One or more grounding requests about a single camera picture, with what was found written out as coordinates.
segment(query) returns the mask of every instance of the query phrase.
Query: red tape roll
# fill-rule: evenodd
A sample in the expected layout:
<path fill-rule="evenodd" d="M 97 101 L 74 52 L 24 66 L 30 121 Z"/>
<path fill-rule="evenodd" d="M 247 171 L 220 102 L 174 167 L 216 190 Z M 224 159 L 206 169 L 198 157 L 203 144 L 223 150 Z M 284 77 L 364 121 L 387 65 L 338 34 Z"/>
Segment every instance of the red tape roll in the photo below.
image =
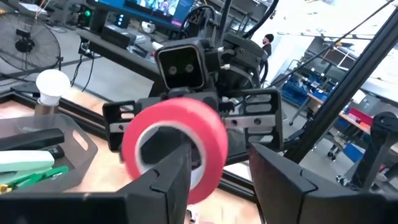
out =
<path fill-rule="evenodd" d="M 188 204 L 201 202 L 217 188 L 228 155 L 228 135 L 220 116 L 190 98 L 166 100 L 144 109 L 123 136 L 122 154 L 133 179 L 152 168 L 143 164 L 140 147 L 161 126 L 183 131 L 197 145 L 202 163 L 192 171 Z"/>

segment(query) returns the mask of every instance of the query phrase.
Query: light bulb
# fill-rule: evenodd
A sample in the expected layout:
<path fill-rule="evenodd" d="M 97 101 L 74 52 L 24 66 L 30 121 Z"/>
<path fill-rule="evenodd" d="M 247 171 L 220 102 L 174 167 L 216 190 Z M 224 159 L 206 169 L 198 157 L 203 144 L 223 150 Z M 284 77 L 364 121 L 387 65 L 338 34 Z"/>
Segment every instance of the light bulb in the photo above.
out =
<path fill-rule="evenodd" d="M 62 95 L 70 89 L 68 76 L 56 69 L 41 72 L 36 79 L 40 91 L 39 102 L 45 106 L 56 106 Z"/>

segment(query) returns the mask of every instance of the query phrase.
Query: concrete floor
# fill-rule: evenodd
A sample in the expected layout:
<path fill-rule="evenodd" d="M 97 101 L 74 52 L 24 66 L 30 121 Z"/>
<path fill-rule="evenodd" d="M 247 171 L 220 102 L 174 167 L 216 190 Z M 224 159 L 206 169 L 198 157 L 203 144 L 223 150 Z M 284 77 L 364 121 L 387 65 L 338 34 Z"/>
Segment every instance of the concrete floor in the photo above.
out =
<path fill-rule="evenodd" d="M 0 5 L 0 8 L 7 9 L 7 7 Z M 64 34 L 57 33 L 56 30 L 53 32 L 60 42 L 62 57 L 64 62 L 79 59 L 78 48 L 80 44 L 80 38 L 74 31 L 68 30 Z M 69 65 L 63 67 L 62 70 L 72 78 L 75 72 L 76 65 Z M 91 61 L 83 62 L 79 74 L 76 79 L 78 88 L 86 85 L 88 75 L 90 73 Z M 6 62 L 0 60 L 0 72 L 10 74 L 18 72 L 17 69 L 11 67 Z M 37 74 L 32 74 L 26 79 L 35 80 Z M 12 80 L 4 80 L 0 82 L 0 91 L 7 90 L 10 86 L 19 84 L 16 82 L 7 85 Z M 111 62 L 105 58 L 99 58 L 95 60 L 92 78 L 88 84 L 88 92 L 94 92 L 96 95 L 102 96 L 102 99 L 109 99 L 112 101 L 122 100 L 138 100 L 148 96 L 152 82 L 139 74 L 136 74 L 118 64 Z M 287 117 L 290 119 L 296 112 L 296 108 L 283 103 L 283 109 Z M 284 137 L 289 136 L 296 130 L 301 128 L 304 124 L 305 119 L 299 116 L 293 126 L 288 125 L 288 121 L 284 121 Z M 335 177 L 338 174 L 343 174 L 348 170 L 353 163 L 343 154 L 340 154 L 335 162 L 332 162 L 326 157 L 326 153 L 331 147 L 331 143 L 327 140 L 322 140 L 318 145 L 317 149 L 313 152 L 309 152 L 301 165 L 310 171 L 335 182 Z M 230 170 L 244 178 L 250 179 L 247 166 L 243 164 L 235 164 L 226 167 L 225 169 Z"/>

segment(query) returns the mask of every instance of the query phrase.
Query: computer screen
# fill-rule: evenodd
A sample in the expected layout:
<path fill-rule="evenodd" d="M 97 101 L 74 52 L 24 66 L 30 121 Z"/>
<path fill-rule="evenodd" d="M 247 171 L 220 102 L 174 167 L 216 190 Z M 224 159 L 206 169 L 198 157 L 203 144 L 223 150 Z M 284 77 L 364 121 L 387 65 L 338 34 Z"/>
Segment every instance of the computer screen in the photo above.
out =
<path fill-rule="evenodd" d="M 143 21 L 168 29 L 179 29 L 194 0 L 96 0 L 97 3 L 126 11 Z"/>

